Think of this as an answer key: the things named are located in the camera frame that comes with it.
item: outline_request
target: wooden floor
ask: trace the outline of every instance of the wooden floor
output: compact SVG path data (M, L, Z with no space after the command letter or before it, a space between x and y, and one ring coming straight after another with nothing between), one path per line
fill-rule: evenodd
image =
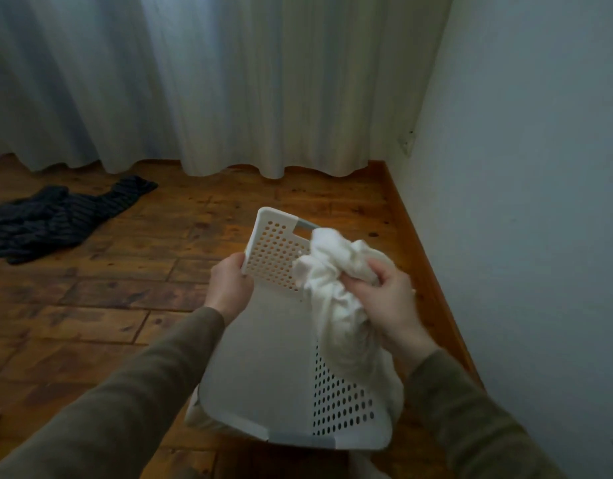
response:
M406 267L381 182L370 169L341 179L289 169L277 181L253 168L200 178L174 164L144 162L132 172L159 188L80 247L19 266L0 259L0 459L201 306L211 266L244 249L261 206L363 239ZM117 178L97 165L31 174L13 157L1 157L0 202L47 184L103 193ZM422 320L433 333L432 319ZM190 430L182 416L143 477L169 477L186 464L218 477L220 464L247 454L269 462L291 456L283 448ZM409 410L374 462L394 478L453 477L443 452Z

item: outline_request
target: sleeve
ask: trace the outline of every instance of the sleeve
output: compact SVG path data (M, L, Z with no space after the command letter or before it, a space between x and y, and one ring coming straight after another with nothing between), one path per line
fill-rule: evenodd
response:
M430 355L408 377L406 399L444 447L459 478L564 478L446 351Z
M137 478L200 382L224 331L191 313L0 462L0 478Z

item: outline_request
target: wooden baseboard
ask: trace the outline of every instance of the wooden baseboard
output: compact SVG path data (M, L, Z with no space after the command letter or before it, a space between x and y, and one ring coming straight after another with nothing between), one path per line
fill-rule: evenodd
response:
M417 307L422 320L431 323L431 334L433 334L435 339L461 362L478 383L481 384L475 364L457 328L453 313L451 313L444 293L439 287L437 277L435 277L433 268L424 252L424 247L419 240L404 202L397 191L395 182L390 176L388 166L384 161L370 161L370 167L374 175L378 176L382 181L384 195L388 200L395 225L397 226L399 241L410 256L406 271L411 276L413 285L417 290Z

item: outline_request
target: white plastic laundry basket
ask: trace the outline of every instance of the white plastic laundry basket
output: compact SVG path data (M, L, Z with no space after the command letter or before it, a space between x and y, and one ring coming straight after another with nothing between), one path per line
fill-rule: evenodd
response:
M215 349L200 404L214 420L272 443L382 449L392 433L384 404L333 375L318 354L310 306L291 272L309 252L295 227L317 225L273 208L258 211L242 268L255 291Z

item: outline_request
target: navy blue garment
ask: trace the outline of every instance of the navy blue garment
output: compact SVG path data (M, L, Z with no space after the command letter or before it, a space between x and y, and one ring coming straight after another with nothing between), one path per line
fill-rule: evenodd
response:
M126 176L100 196L45 186L35 195L0 205L0 257L29 262L63 247L81 244L96 227L131 207L157 183Z

